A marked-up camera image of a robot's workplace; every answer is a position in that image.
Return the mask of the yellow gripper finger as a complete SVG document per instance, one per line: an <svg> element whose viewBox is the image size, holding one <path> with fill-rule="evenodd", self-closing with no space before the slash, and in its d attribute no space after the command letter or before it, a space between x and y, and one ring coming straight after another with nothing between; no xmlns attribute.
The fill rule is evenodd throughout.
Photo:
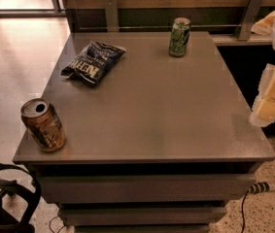
<svg viewBox="0 0 275 233"><path fill-rule="evenodd" d="M267 64L262 72L249 121L257 127L266 127L275 121L275 65Z"/></svg>
<svg viewBox="0 0 275 233"><path fill-rule="evenodd" d="M266 17L256 22L252 26L251 32L258 35L271 35L274 22L275 22L275 11L271 12Z"/></svg>

